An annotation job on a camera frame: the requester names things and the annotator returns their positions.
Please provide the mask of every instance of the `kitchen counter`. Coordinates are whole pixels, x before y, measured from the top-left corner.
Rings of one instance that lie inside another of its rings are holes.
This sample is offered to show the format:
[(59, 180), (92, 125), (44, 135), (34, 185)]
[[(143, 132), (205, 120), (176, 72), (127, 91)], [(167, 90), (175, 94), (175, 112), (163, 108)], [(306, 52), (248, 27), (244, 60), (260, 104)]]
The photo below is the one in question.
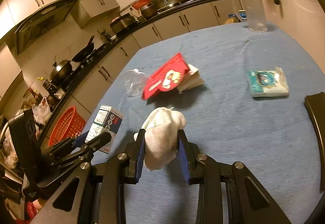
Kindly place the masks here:
[(45, 138), (45, 136), (49, 133), (49, 129), (51, 128), (51, 125), (53, 124), (55, 118), (57, 117), (58, 113), (64, 106), (64, 104), (67, 102), (68, 98), (73, 94), (74, 90), (79, 86), (79, 84), (83, 81), (83, 79), (90, 73), (90, 71), (111, 51), (113, 50), (119, 43), (121, 43), (127, 36), (132, 34), (133, 32), (141, 29), (142, 27), (153, 23), (159, 19), (162, 19), (168, 15), (171, 15), (175, 12), (182, 11), (184, 9), (197, 6), (204, 3), (209, 3), (216, 0), (190, 0), (186, 3), (179, 4), (175, 6), (174, 8), (171, 8), (165, 12), (162, 12), (149, 20), (147, 20), (145, 23), (139, 23), (137, 26), (135, 26), (132, 30), (129, 30), (125, 34), (117, 37), (114, 42), (103, 44), (97, 49), (97, 55), (96, 57), (87, 64), (73, 79), (73, 81), (70, 83), (69, 87), (66, 89), (66, 94), (63, 96), (63, 98), (60, 100), (56, 108), (54, 109), (52, 115), (50, 116), (48, 122), (43, 128), (43, 131), (40, 134), (40, 137), (38, 139), (39, 146), (42, 145), (42, 142)]

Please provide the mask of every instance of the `pot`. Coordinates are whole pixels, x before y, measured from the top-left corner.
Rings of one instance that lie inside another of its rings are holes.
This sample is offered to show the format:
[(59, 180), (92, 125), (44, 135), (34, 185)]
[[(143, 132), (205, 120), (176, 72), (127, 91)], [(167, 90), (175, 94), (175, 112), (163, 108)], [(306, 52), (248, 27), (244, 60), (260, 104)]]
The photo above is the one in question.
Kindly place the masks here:
[(145, 19), (150, 19), (151, 17), (157, 15), (157, 6), (155, 3), (150, 2), (149, 4), (140, 8), (141, 14)]
[(174, 7), (176, 3), (178, 3), (177, 0), (159, 0), (158, 11), (161, 12), (161, 11), (169, 10), (172, 7)]
[(51, 83), (55, 86), (60, 86), (60, 84), (65, 80), (65, 78), (72, 72), (72, 65), (69, 60), (63, 60), (59, 64), (55, 61), (52, 65), (54, 69), (50, 74)]
[(113, 21), (110, 24), (110, 27), (115, 34), (119, 34), (122, 31), (124, 32), (131, 28), (131, 25), (134, 23), (136, 23), (135, 18), (131, 14), (127, 13)]
[(135, 9), (139, 10), (141, 7), (143, 7), (144, 5), (147, 5), (151, 2), (152, 0), (139, 0), (137, 2), (135, 2), (132, 7), (134, 7)]

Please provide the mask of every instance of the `white towel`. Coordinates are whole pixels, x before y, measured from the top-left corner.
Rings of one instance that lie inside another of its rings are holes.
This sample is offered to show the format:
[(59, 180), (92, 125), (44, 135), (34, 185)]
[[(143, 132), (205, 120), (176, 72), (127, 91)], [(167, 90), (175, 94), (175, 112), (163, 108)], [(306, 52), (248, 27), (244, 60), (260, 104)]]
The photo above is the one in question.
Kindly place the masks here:
[(146, 130), (144, 164), (149, 171), (161, 169), (176, 157), (177, 132), (185, 127), (186, 120), (172, 109), (156, 108), (141, 127)]

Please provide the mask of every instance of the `blue tablecloth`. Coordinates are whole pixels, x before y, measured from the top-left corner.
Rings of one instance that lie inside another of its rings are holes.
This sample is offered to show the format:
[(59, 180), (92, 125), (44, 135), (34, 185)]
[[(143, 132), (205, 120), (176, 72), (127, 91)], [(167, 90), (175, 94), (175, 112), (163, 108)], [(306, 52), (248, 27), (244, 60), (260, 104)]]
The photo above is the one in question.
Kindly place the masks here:
[[(123, 99), (117, 79), (84, 128), (89, 130), (101, 104), (125, 115), (112, 152), (95, 153), (92, 164), (124, 150), (156, 107), (175, 107), (186, 117), (185, 133), (218, 162), (242, 161), (259, 179), (293, 224), (304, 223), (319, 199), (320, 155), (303, 101), (325, 91), (325, 75), (308, 53), (277, 26), (252, 32), (246, 23), (193, 31), (141, 49), (122, 73), (138, 68), (154, 73), (175, 53), (199, 68), (205, 84), (184, 94), (161, 93), (149, 102)], [(288, 98), (254, 99), (246, 71), (280, 66), (290, 88)], [(136, 186), (126, 185), (128, 223), (195, 223), (198, 186), (188, 186), (178, 158), (159, 171), (143, 168)], [(225, 212), (225, 223), (228, 215)]]

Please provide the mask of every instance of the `clear plastic bag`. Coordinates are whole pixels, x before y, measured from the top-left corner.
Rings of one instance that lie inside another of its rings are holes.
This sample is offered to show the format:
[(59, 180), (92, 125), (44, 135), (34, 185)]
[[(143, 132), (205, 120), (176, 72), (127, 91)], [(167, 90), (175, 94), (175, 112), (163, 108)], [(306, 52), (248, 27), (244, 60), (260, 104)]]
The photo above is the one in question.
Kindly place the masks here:
[(121, 75), (121, 80), (125, 81), (126, 94), (131, 97), (142, 93), (147, 76), (146, 73), (133, 69)]
[(36, 122), (45, 125), (52, 114), (46, 97), (42, 99), (42, 102), (38, 106), (33, 105), (32, 108)]

